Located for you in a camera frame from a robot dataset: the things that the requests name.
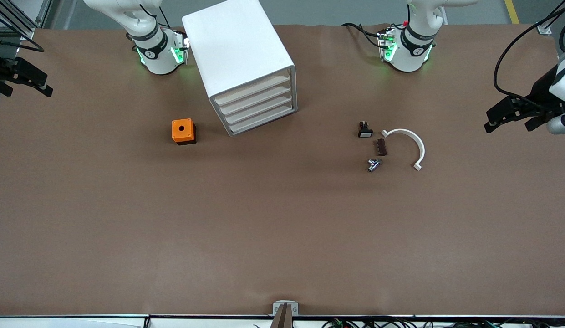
wire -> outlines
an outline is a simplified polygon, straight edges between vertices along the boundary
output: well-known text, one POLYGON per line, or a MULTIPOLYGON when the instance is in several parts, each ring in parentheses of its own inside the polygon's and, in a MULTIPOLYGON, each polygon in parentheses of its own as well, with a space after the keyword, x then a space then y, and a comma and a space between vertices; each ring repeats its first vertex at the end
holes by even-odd
MULTIPOLYGON (((556 11, 557 9, 559 9, 563 4, 565 4, 565 0, 561 0, 560 4, 557 5, 557 6, 549 13, 549 15, 551 15, 552 13, 555 13, 555 11, 556 11)), ((547 26, 550 26, 550 25, 553 24, 555 21, 557 21, 557 19, 559 19, 560 16, 561 16, 561 15, 556 16, 552 21, 549 22, 549 24, 547 24, 547 26)))
POLYGON ((399 320, 400 320, 401 322, 411 324, 411 326, 414 327, 414 328, 418 328, 418 327, 417 327, 413 322, 411 322, 411 321, 408 321, 408 320, 405 320, 405 319, 399 319, 399 320))
POLYGON ((564 25, 564 28, 561 29, 561 32, 560 32, 560 41, 559 41, 559 43, 560 43, 560 49, 561 49, 563 52, 565 52, 564 36, 565 36, 565 25, 564 25))
MULTIPOLYGON (((157 15, 153 15, 153 14, 151 14, 150 12, 148 12, 147 9, 145 9, 145 7, 143 7, 142 4, 139 4, 138 6, 141 7, 141 9, 142 9, 147 15, 149 15, 150 17, 153 17, 153 18, 157 21, 157 15)), ((167 24, 167 25, 166 25, 166 24, 161 24, 161 23, 159 23, 159 21, 157 21, 157 23, 158 23, 159 25, 164 26, 164 27, 167 27, 167 28, 169 28, 169 29, 171 28, 171 27, 169 27, 168 24, 167 24)))
POLYGON ((33 44, 35 46, 35 48, 32 48, 31 46, 25 46, 24 44, 18 44, 18 43, 11 43, 11 42, 6 42, 1 40, 0 44, 3 44, 4 46, 16 46, 18 48, 23 48, 23 49, 27 49, 27 50, 31 50, 31 51, 37 51, 37 52, 45 52, 45 50, 43 50, 43 48, 37 44, 35 41, 33 41, 32 39, 29 39, 27 35, 24 35, 22 32, 18 31, 16 28, 12 27, 11 25, 8 25, 3 19, 0 18, 0 22, 1 24, 5 25, 6 27, 8 27, 10 30, 16 32, 18 35, 20 35, 21 37, 23 37, 24 39, 26 39, 27 41, 29 41, 29 43, 33 44))
POLYGON ((161 14, 163 15, 163 19, 165 20, 165 24, 167 25, 168 28, 171 28, 171 26, 169 26, 169 21, 167 20, 167 17, 165 16, 165 13, 163 12, 163 8, 161 8, 161 6, 159 6, 159 10, 161 11, 161 14))
POLYGON ((521 99, 524 102, 528 102, 529 104, 536 106, 537 108, 547 110, 545 107, 541 106, 540 104, 537 104, 536 102, 533 102, 531 100, 526 99, 524 96, 520 96, 516 93, 509 92, 509 91, 504 90, 501 87, 499 87, 499 84, 497 83, 497 76, 499 75, 499 67, 501 66, 501 62, 503 61, 503 59, 507 55, 507 52, 509 52, 509 50, 513 47, 513 45, 515 43, 517 43, 517 41, 519 41, 519 39, 521 39, 528 32, 532 31, 532 29, 535 29, 539 25, 542 25, 543 23, 550 20, 551 18, 558 16, 558 15, 561 15, 564 12, 565 12, 565 8, 558 10, 558 11, 555 11, 555 12, 551 13, 550 15, 548 15, 547 17, 545 17, 544 19, 538 21, 536 24, 533 24, 532 26, 528 27, 527 29, 525 29, 525 31, 521 32, 520 35, 518 35, 515 39, 513 39, 513 41, 511 41, 511 43, 509 43, 509 45, 507 46, 507 48, 505 48, 505 50, 503 50, 503 53, 501 54, 501 56, 499 57, 499 60, 497 61, 497 65, 495 65, 495 71, 493 73, 493 85, 494 85, 495 89, 497 89, 497 91, 499 91, 500 93, 503 93, 504 95, 521 99))
POLYGON ((355 25, 353 23, 345 23, 342 24, 341 26, 353 26, 355 27, 358 31, 360 31, 361 33, 363 33, 363 35, 365 36, 365 38, 367 39, 367 41, 369 41, 369 43, 373 44, 374 46, 377 46, 378 48, 382 48, 382 49, 387 49, 387 46, 381 46, 379 44, 376 44, 375 42, 373 42, 371 39, 369 39, 369 36, 372 37, 377 37, 377 33, 372 33, 369 31, 366 31, 363 29, 363 26, 361 24, 359 25, 355 25))
POLYGON ((509 319, 507 319, 507 320, 505 320, 505 321, 503 321, 499 324, 495 324, 495 325, 493 325, 491 322, 486 321, 486 323, 489 325, 489 327, 492 327, 492 326, 501 327, 501 326, 503 326, 503 324, 506 324, 506 323, 509 323, 509 322, 530 324, 532 326, 532 328, 541 328, 542 325, 547 326, 546 323, 537 322, 537 321, 530 320, 530 319, 527 319, 527 318, 509 318, 509 319))
POLYGON ((390 320, 390 319, 388 319, 388 321, 387 321, 385 324, 383 324, 382 326, 380 326, 379 324, 376 324, 375 322, 374 322, 374 324, 375 324, 378 328, 386 328, 386 326, 389 326, 390 324, 393 324, 393 326, 396 326, 397 328, 402 328, 399 324, 397 324, 397 322, 395 322, 395 321, 393 321, 393 320, 390 320))
POLYGON ((406 28, 403 25, 395 25, 392 23, 391 27, 395 27, 396 29, 399 29, 400 31, 405 30, 406 28))
POLYGON ((352 328, 359 328, 359 326, 357 326, 357 324, 355 324, 355 322, 353 321, 346 321, 349 325, 351 325, 352 328))

black cable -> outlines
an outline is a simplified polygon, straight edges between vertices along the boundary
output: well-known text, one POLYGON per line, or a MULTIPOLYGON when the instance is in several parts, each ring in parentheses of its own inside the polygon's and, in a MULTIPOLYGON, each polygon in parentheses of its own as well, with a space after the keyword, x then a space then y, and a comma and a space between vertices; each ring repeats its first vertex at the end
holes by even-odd
MULTIPOLYGON (((551 15, 552 13, 555 13, 555 11, 557 9, 559 9, 563 4, 565 4, 565 0, 561 0, 560 4, 557 5, 550 13, 549 15, 551 15)), ((551 24, 553 24, 555 21, 557 21, 560 18, 561 15, 556 16, 552 21, 549 22, 549 24, 547 24, 547 26, 550 26, 551 24)))
POLYGON ((23 48, 23 49, 27 49, 27 50, 31 50, 31 51, 37 51, 37 52, 45 52, 45 50, 43 50, 43 48, 37 44, 35 41, 33 41, 32 39, 29 39, 27 35, 24 35, 23 33, 21 33, 20 31, 18 31, 16 28, 12 27, 11 25, 8 25, 3 19, 0 18, 0 23, 5 25, 6 27, 8 27, 10 30, 16 32, 18 35, 20 35, 21 37, 23 37, 24 39, 26 39, 27 41, 29 41, 29 43, 33 44, 34 46, 36 46, 35 48, 32 48, 31 46, 25 46, 23 44, 18 44, 18 43, 11 43, 11 42, 5 42, 3 40, 0 41, 0 44, 3 44, 4 46, 17 46, 18 48, 23 48))
POLYGON ((560 49, 561 49, 563 52, 565 52, 564 36, 565 36, 565 25, 564 25, 564 28, 561 29, 561 32, 560 32, 560 41, 559 41, 560 49))
POLYGON ((167 25, 168 28, 171 28, 171 26, 169 25, 169 21, 167 20, 167 17, 165 16, 165 13, 163 12, 163 8, 161 8, 161 6, 159 6, 159 10, 160 10, 161 14, 163 15, 163 19, 165 20, 165 24, 167 25))
POLYGON ((400 31, 403 31, 404 29, 406 29, 403 25, 395 25, 392 23, 391 27, 394 27, 395 29, 399 29, 400 31))
POLYGON ((499 91, 500 93, 507 95, 507 96, 511 96, 514 98, 518 98, 523 100, 524 102, 528 102, 534 106, 536 106, 536 108, 541 108, 543 110, 546 110, 546 108, 544 108, 543 106, 541 106, 540 104, 537 104, 536 102, 533 102, 531 100, 526 99, 524 96, 520 96, 516 93, 513 92, 509 92, 507 90, 502 89, 501 87, 499 87, 499 84, 497 83, 497 75, 499 74, 499 67, 501 66, 501 62, 503 61, 503 58, 505 58, 505 56, 507 55, 507 52, 509 52, 509 50, 511 49, 511 47, 517 43, 517 41, 519 41, 519 39, 521 39, 524 35, 526 35, 528 32, 532 31, 532 29, 535 29, 536 27, 538 27, 539 25, 542 25, 543 23, 545 23, 546 21, 550 20, 551 18, 561 15, 562 13, 565 12, 565 8, 558 10, 556 12, 551 13, 550 15, 548 15, 547 17, 545 17, 544 19, 538 21, 536 24, 533 24, 532 26, 528 27, 527 29, 525 29, 525 31, 521 32, 520 35, 518 35, 515 39, 513 39, 513 41, 511 41, 511 43, 509 43, 509 45, 507 46, 507 48, 505 48, 505 50, 503 50, 503 53, 501 54, 501 56, 499 57, 499 60, 497 61, 497 65, 495 65, 495 71, 493 73, 493 85, 495 87, 495 89, 497 89, 497 91, 499 91))
POLYGON ((405 319, 400 319, 400 321, 401 321, 401 322, 408 323, 408 324, 411 324, 411 326, 414 327, 414 328, 418 328, 418 327, 417 327, 413 322, 411 322, 411 321, 408 321, 408 320, 405 320, 405 319))
POLYGON ((377 37, 377 34, 374 34, 372 32, 366 31, 363 29, 363 26, 360 24, 359 26, 353 24, 353 23, 345 23, 342 24, 341 26, 353 26, 355 27, 358 31, 360 31, 361 33, 363 33, 363 35, 365 36, 365 38, 367 39, 367 41, 369 41, 369 43, 373 44, 374 46, 377 46, 378 48, 382 48, 382 49, 387 49, 387 46, 381 46, 375 42, 373 42, 371 39, 369 39, 369 36, 372 37, 377 37))
POLYGON ((537 322, 537 321, 534 321, 534 320, 530 320, 530 319, 527 319, 527 318, 509 318, 509 319, 507 319, 507 320, 505 320, 505 321, 503 321, 499 324, 495 324, 495 326, 501 327, 501 326, 503 326, 503 324, 506 324, 506 323, 509 323, 509 322, 510 323, 526 323, 526 324, 530 324, 533 328, 540 328, 540 325, 544 324, 544 323, 537 322))
POLYGON ((474 322, 455 322, 452 326, 448 328, 483 328, 482 324, 474 322))
POLYGON ((353 321, 346 321, 349 325, 351 325, 353 328, 359 328, 359 326, 357 326, 357 324, 355 324, 355 322, 353 321))
POLYGON ((386 322, 385 324, 383 324, 382 326, 380 326, 379 324, 376 324, 376 326, 378 326, 378 328, 386 328, 386 326, 389 326, 390 324, 393 324, 393 326, 396 326, 397 328, 401 328, 401 326, 399 324, 397 324, 395 321, 390 320, 388 322, 386 322))
MULTIPOLYGON (((143 7, 142 4, 139 4, 138 6, 141 7, 141 9, 142 9, 147 15, 149 15, 150 17, 153 17, 155 20, 157 20, 157 15, 153 15, 153 14, 151 14, 150 12, 148 12, 147 9, 145 9, 145 7, 143 7)), ((169 25, 161 24, 161 23, 159 23, 159 21, 157 21, 157 24, 159 24, 159 25, 161 25, 161 26, 164 26, 164 27, 167 27, 167 28, 170 29, 169 25)))

white semicircular bracket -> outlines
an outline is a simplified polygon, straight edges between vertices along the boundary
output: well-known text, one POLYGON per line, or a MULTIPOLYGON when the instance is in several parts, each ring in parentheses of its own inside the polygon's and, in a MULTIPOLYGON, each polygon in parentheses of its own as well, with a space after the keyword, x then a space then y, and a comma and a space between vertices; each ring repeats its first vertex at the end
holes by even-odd
POLYGON ((382 131, 382 135, 384 135, 384 137, 388 137, 393 133, 405 134, 408 137, 414 139, 414 141, 416 141, 416 143, 418 144, 418 148, 420 149, 420 158, 418 158, 418 160, 414 164, 414 168, 419 171, 422 168, 422 166, 420 166, 420 162, 422 162, 422 160, 424 159, 424 155, 426 154, 426 147, 424 147, 424 142, 422 142, 422 139, 420 139, 420 137, 418 137, 417 134, 411 132, 409 129, 393 129, 390 132, 386 130, 382 131))

silver fitting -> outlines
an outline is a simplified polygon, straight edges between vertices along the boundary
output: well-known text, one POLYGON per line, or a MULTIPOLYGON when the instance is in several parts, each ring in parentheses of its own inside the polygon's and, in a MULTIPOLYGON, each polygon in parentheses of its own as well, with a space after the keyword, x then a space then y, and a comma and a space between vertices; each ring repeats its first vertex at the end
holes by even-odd
POLYGON ((379 158, 377 159, 370 159, 368 160, 368 164, 369 164, 369 168, 367 168, 368 172, 373 172, 376 170, 376 168, 378 166, 380 166, 382 164, 382 160, 380 160, 379 158))

orange push button box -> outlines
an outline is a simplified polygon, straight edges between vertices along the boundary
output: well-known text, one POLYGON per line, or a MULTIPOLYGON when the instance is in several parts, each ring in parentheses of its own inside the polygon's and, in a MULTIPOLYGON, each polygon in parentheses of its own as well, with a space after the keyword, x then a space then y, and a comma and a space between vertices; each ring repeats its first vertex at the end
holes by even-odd
POLYGON ((195 124, 190 118, 174 120, 172 124, 173 141, 178 145, 190 145, 197 143, 195 124))

